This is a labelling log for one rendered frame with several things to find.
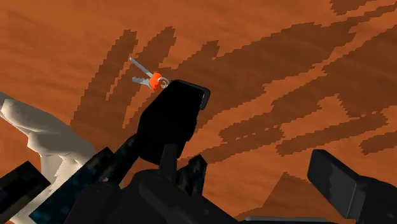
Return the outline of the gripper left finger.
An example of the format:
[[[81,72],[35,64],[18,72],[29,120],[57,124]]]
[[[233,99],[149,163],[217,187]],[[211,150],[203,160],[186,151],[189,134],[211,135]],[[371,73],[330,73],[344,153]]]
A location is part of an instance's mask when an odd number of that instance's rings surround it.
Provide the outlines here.
[[[166,145],[160,167],[138,172],[126,188],[110,181],[88,186],[66,224],[239,224],[205,197],[177,187],[176,152],[175,144]]]

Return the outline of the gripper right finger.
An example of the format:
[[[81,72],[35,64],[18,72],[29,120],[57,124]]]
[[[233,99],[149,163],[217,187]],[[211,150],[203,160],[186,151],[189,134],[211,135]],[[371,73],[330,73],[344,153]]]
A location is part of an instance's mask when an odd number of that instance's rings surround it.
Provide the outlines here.
[[[359,175],[326,150],[312,151],[307,177],[343,218],[397,224],[397,187]]]

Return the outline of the orange-headed silver keys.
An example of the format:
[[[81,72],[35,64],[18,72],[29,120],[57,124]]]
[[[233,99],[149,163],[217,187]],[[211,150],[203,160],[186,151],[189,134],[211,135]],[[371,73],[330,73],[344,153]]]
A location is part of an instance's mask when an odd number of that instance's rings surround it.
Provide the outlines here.
[[[136,65],[137,68],[139,68],[143,73],[145,73],[148,78],[138,78],[138,77],[133,77],[132,81],[134,83],[138,83],[140,85],[146,85],[148,86],[152,91],[157,91],[160,90],[161,88],[166,88],[170,81],[163,77],[160,73],[155,72],[152,73],[149,70],[147,70],[144,66],[142,66],[136,59],[133,59],[132,57],[129,58],[129,60]]]

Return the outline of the white figure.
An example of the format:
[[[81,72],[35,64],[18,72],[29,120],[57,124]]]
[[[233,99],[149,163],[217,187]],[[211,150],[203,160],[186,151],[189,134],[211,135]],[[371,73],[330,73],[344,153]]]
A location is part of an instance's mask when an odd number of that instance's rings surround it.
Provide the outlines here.
[[[29,215],[79,168],[96,149],[53,115],[0,92],[0,117],[28,137],[27,147],[39,154],[41,173],[50,186],[11,218],[14,224],[35,224]]]

